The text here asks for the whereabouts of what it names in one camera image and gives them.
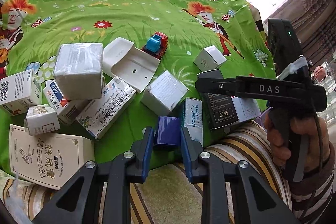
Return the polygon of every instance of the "tablecloth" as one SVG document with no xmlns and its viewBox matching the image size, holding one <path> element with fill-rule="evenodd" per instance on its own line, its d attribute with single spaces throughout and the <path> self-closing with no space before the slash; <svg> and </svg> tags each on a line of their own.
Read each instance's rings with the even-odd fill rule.
<svg viewBox="0 0 336 224">
<path fill-rule="evenodd" d="M 101 42 L 117 37 L 141 48 L 156 31 L 168 35 L 168 49 L 155 77 L 170 71 L 184 83 L 188 97 L 200 71 L 193 60 L 204 47 L 215 45 L 227 61 L 224 77 L 252 75 L 275 78 L 273 60 L 258 11 L 245 0 L 2 0 L 0 20 L 0 79 L 34 69 L 42 87 L 53 78 L 58 48 L 64 43 Z M 155 127 L 157 116 L 137 94 L 102 140 L 95 142 L 95 159 L 112 160 L 142 138 L 142 129 Z M 265 102 L 259 101 L 265 109 Z M 0 110 L 0 168 L 10 172 L 9 125 L 23 125 L 25 114 L 10 117 Z M 225 133 L 210 133 L 203 121 L 204 146 Z M 60 133 L 89 134 L 77 122 L 62 125 Z M 151 168 L 173 162 L 174 153 L 157 151 Z"/>
</svg>

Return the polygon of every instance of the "purple box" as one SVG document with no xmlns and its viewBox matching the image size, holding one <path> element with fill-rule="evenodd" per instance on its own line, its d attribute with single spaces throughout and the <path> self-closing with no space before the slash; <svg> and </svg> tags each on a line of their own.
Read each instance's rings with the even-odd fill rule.
<svg viewBox="0 0 336 224">
<path fill-rule="evenodd" d="M 173 150 L 181 146 L 180 119 L 159 116 L 157 130 L 154 136 L 157 148 Z"/>
</svg>

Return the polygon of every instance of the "medicine box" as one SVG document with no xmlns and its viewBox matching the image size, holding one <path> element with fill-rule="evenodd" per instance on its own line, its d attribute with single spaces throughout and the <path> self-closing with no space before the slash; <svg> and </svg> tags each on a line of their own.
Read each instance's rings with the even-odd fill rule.
<svg viewBox="0 0 336 224">
<path fill-rule="evenodd" d="M 143 92 L 141 102 L 158 116 L 168 116 L 189 89 L 164 71 Z"/>
<path fill-rule="evenodd" d="M 194 63 L 200 71 L 204 72 L 218 69 L 225 61 L 226 58 L 223 54 L 214 45 L 212 45 L 201 50 L 195 58 Z"/>
<path fill-rule="evenodd" d="M 56 110 L 58 118 L 65 124 L 71 124 L 76 120 L 78 114 L 90 102 L 90 100 L 67 100 L 55 80 L 47 81 L 43 93 L 49 105 Z"/>
<path fill-rule="evenodd" d="M 203 146 L 203 112 L 202 101 L 185 98 L 180 104 L 181 127 L 187 127 L 190 137 Z"/>
<path fill-rule="evenodd" d="M 119 77 L 104 88 L 103 98 L 89 102 L 76 120 L 96 139 L 101 139 L 134 99 L 136 91 Z"/>
<path fill-rule="evenodd" d="M 31 106 L 24 124 L 26 132 L 31 136 L 60 129 L 56 111 L 48 104 Z"/>
<path fill-rule="evenodd" d="M 219 69 L 199 73 L 198 78 L 223 79 Z M 260 115 L 257 101 L 221 94 L 201 93 L 210 130 L 224 128 Z"/>
<path fill-rule="evenodd" d="M 33 69 L 1 79 L 0 107 L 11 116 L 26 113 L 30 106 L 41 103 L 42 88 Z"/>
<path fill-rule="evenodd" d="M 68 100 L 102 98 L 102 43 L 60 46 L 53 77 Z"/>
<path fill-rule="evenodd" d="M 95 160 L 95 154 L 93 142 L 86 138 L 57 133 L 29 136 L 23 127 L 10 125 L 9 161 L 20 178 L 59 190 L 89 160 Z"/>
</svg>

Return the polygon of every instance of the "barcode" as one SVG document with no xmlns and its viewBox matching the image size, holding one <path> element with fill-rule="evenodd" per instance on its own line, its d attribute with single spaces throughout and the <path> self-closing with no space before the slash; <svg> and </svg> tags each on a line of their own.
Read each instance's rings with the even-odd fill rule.
<svg viewBox="0 0 336 224">
<path fill-rule="evenodd" d="M 42 92 L 42 91 L 41 91 L 41 85 L 40 85 L 40 83 L 35 79 L 35 77 L 33 77 L 33 81 L 34 81 L 34 84 L 35 84 L 35 86 L 37 87 L 37 89 L 38 89 L 40 92 Z"/>
<path fill-rule="evenodd" d="M 9 80 L 6 82 L 1 83 L 1 88 L 0 88 L 0 102 L 7 100 L 7 94 L 8 94 L 8 84 Z"/>
<path fill-rule="evenodd" d="M 68 118 L 69 120 L 74 120 L 76 119 L 76 117 L 80 114 L 80 111 L 77 109 L 76 106 L 73 106 L 72 108 L 70 108 L 65 114 L 64 116 L 66 118 Z"/>
</svg>

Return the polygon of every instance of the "red flower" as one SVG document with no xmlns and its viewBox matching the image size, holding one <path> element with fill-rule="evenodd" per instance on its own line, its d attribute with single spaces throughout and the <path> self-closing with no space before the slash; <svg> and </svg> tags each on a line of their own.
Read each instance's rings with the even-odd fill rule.
<svg viewBox="0 0 336 224">
<path fill-rule="evenodd" d="M 101 28 L 107 29 L 107 27 L 112 27 L 112 23 L 110 23 L 109 21 L 103 20 L 103 21 L 97 21 L 93 26 L 99 29 Z"/>
</svg>

